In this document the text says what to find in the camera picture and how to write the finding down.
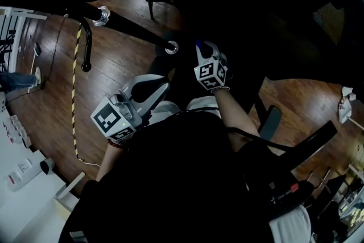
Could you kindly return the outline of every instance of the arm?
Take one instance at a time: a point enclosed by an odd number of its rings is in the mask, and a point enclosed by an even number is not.
[[[227,89],[217,89],[214,91],[214,95],[217,100],[222,121],[226,127],[236,127],[252,135],[259,136],[251,119]],[[249,141],[249,139],[237,133],[230,133],[228,136],[235,152],[239,151],[239,149]]]
[[[98,174],[96,176],[96,181],[100,181],[101,178],[105,176],[108,172],[110,172],[111,169],[113,169],[115,162],[120,158],[120,156],[123,154],[124,150],[119,149],[116,147],[113,147],[112,145],[108,145],[104,159],[101,163],[100,170],[98,171]]]

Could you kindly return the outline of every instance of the wire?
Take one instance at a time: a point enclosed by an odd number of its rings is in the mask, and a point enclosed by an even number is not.
[[[59,41],[59,36],[61,34],[61,30],[63,28],[63,25],[64,25],[64,22],[66,20],[66,17],[63,17],[63,20],[61,22],[61,25],[59,27],[59,30],[58,30],[58,34],[57,34],[57,39],[56,39],[56,44],[55,44],[55,49],[54,49],[54,52],[53,52],[53,56],[52,56],[52,63],[51,63],[51,67],[49,69],[49,74],[47,75],[47,77],[44,79],[44,81],[42,82],[42,85],[40,86],[42,89],[44,88],[45,84],[46,84],[46,81],[49,80],[49,78],[51,77],[51,74],[52,74],[52,69],[53,69],[53,64],[55,62],[55,56],[56,56],[56,52],[57,52],[57,46],[58,46],[58,41]]]
[[[18,98],[20,98],[20,97],[22,97],[22,96],[24,96],[24,95],[28,95],[28,94],[32,94],[32,93],[36,93],[36,92],[38,92],[38,91],[41,91],[41,89],[38,89],[38,90],[33,91],[33,92],[30,92],[30,93],[24,93],[24,94],[21,94],[21,95],[19,95],[18,97],[13,98],[12,100],[8,100],[8,101],[7,101],[7,103],[9,104],[9,103],[11,103],[12,101],[17,100]]]
[[[93,165],[100,167],[99,164],[96,163],[86,163],[83,159],[78,156],[77,149],[77,139],[76,139],[76,119],[75,119],[75,96],[76,96],[76,65],[77,65],[77,54],[78,54],[78,45],[80,44],[80,37],[82,32],[82,23],[78,27],[76,47],[75,47],[75,55],[73,57],[73,69],[72,69],[72,134],[73,134],[73,145],[75,147],[75,154],[79,161],[83,162],[87,165]]]

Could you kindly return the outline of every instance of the leg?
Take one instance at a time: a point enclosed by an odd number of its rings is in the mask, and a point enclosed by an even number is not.
[[[151,20],[154,20],[154,16],[153,16],[153,1],[152,0],[148,0],[148,5],[149,5],[150,18],[151,18]]]
[[[6,92],[28,88],[37,84],[35,75],[2,72],[0,77],[1,85],[5,88]]]

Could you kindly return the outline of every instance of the wooden floor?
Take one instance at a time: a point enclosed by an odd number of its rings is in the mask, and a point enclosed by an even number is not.
[[[96,6],[106,5],[111,10],[161,35],[163,32],[185,29],[179,12],[170,5],[154,4],[156,21],[149,16],[145,0],[101,0]],[[49,74],[52,56],[55,51],[57,32],[62,17],[49,16],[47,21],[32,20],[27,23],[22,38],[22,50],[18,57],[19,72],[29,73],[33,56],[33,46],[38,42],[42,49],[36,65],[43,75]],[[96,177],[98,168],[87,166],[75,157],[72,138],[71,88],[72,60],[76,42],[78,23],[66,19],[61,30],[52,75],[43,91],[20,97],[11,102],[11,111],[18,115],[31,137],[34,147],[45,156],[51,157],[66,179],[72,181],[81,171],[87,179]],[[100,164],[107,147],[106,140],[90,119],[91,112],[106,96],[113,94],[131,77],[146,73],[155,57],[154,46],[107,28],[92,27],[93,49],[92,70],[85,73],[80,64],[83,60],[84,36],[78,55],[76,76],[76,135],[78,151],[87,162]],[[23,92],[9,95],[9,99]],[[343,173],[348,163],[358,168],[363,166],[362,131],[347,122],[341,125],[337,118],[337,105],[341,97],[341,86],[311,80],[266,80],[260,96],[266,107],[274,104],[283,111],[283,120],[274,142],[293,146],[317,130],[328,120],[332,120],[338,134],[315,156],[298,167],[294,173],[304,179],[310,170],[319,181],[330,166]],[[353,117],[364,124],[364,106],[353,102]],[[257,123],[255,110],[250,113]],[[254,157],[257,167],[259,157]],[[77,187],[80,192],[86,179]]]

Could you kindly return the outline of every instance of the white device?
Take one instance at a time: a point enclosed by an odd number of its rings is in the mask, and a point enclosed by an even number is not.
[[[110,98],[105,97],[91,115],[92,121],[115,143],[148,125],[153,110],[169,90],[168,79],[147,74],[131,79]]]

